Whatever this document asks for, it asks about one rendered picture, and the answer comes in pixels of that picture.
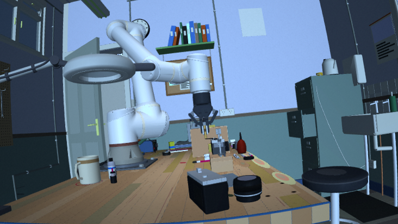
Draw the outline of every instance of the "bulletin board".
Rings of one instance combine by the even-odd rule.
[[[207,57],[209,61],[209,74],[210,74],[210,83],[211,83],[211,91],[214,91],[214,80],[213,80],[213,68],[212,68],[212,58]],[[182,60],[174,60],[168,61],[171,63],[181,63],[186,61],[186,59]],[[181,95],[181,94],[190,94],[191,90],[189,89],[189,81],[186,83],[181,83],[178,85],[173,85],[169,82],[166,82],[166,96],[174,96],[174,95]]]
[[[10,64],[0,61],[0,74],[10,72]],[[11,125],[11,91],[10,82],[0,83],[0,90],[3,91],[3,117],[0,112],[0,147],[12,146],[13,126]]]

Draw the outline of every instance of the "floor mat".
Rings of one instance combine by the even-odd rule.
[[[370,222],[398,214],[398,208],[359,191],[340,194],[340,209],[361,222]]]

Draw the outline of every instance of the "book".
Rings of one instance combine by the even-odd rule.
[[[201,28],[201,23],[197,23],[197,32],[198,32],[198,37],[199,37],[199,43],[202,43],[202,28]]]
[[[196,43],[195,42],[195,27],[194,27],[193,21],[189,22],[189,30],[191,31],[191,43]]]
[[[171,26],[168,46],[173,46],[173,40],[174,40],[175,32],[176,32],[176,26]]]
[[[202,40],[203,42],[207,42],[206,25],[201,25],[201,27],[202,27]]]
[[[181,32],[181,45],[184,44],[184,34],[182,31],[182,23],[179,23],[179,31]]]
[[[207,35],[207,42],[211,42],[209,24],[206,24],[206,35]]]
[[[195,27],[195,43],[199,43],[199,35],[197,32],[197,23],[194,23],[194,27]]]
[[[191,43],[191,29],[189,27],[189,23],[186,24],[186,34],[188,36],[188,44]]]
[[[186,31],[186,26],[183,26],[183,40],[184,40],[184,44],[187,45],[188,44],[188,32]]]
[[[174,40],[173,40],[173,46],[178,45],[180,35],[181,35],[181,33],[179,31],[179,27],[176,27],[176,32],[175,32]]]

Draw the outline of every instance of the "wooden table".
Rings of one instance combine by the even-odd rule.
[[[144,170],[117,172],[111,184],[101,172],[97,184],[81,185],[76,178],[11,202],[12,211],[0,222],[24,223],[207,223],[207,224],[305,224],[329,220],[330,203],[300,183],[288,185],[270,178],[279,172],[249,160],[233,158],[237,176],[257,175],[263,181],[261,199],[241,203],[229,188],[229,210],[206,215],[188,194],[187,172],[210,169],[209,163],[193,164],[192,151],[161,155],[145,153],[158,161]]]

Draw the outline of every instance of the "white sink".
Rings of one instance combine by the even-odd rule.
[[[344,134],[382,135],[398,132],[398,112],[341,117]]]

